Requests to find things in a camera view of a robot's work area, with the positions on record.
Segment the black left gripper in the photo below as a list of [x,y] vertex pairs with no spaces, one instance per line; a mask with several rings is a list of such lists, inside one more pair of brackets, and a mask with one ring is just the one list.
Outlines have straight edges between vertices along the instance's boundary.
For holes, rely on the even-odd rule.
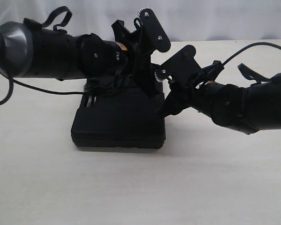
[[123,20],[116,20],[111,26],[115,41],[127,48],[122,68],[115,73],[113,87],[116,93],[137,87],[148,97],[155,97],[161,93],[154,76],[157,65],[151,62],[151,55],[156,50],[150,44],[141,20],[134,20],[133,23],[133,32],[125,27]]

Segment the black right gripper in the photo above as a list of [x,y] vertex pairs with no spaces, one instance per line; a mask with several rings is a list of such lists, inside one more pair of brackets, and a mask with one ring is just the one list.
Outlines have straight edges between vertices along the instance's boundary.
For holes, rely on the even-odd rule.
[[186,87],[180,86],[171,76],[169,76],[167,79],[170,92],[162,107],[159,109],[158,115],[161,117],[177,115],[184,109],[191,107],[210,117],[210,96],[215,94],[215,90],[210,90],[204,85],[206,85],[208,81],[213,82],[223,69],[224,66],[222,62],[215,60],[211,65],[203,67],[203,73],[195,75]]

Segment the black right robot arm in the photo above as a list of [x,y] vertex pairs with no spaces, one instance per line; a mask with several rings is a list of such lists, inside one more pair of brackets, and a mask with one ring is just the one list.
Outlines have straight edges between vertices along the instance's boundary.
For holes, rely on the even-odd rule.
[[208,80],[196,88],[172,81],[159,115],[177,115],[191,107],[211,118],[214,124],[247,135],[281,129],[281,73],[266,78],[244,64],[238,65],[238,69],[255,83],[238,87]]

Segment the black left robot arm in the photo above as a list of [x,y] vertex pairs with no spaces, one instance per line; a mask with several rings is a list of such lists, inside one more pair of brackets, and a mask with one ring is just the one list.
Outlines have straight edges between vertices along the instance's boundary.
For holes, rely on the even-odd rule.
[[74,37],[30,20],[0,26],[0,74],[9,79],[96,81],[110,76],[110,85],[119,91],[133,84],[154,97],[159,93],[151,62],[154,50],[141,28],[107,41],[94,33]]

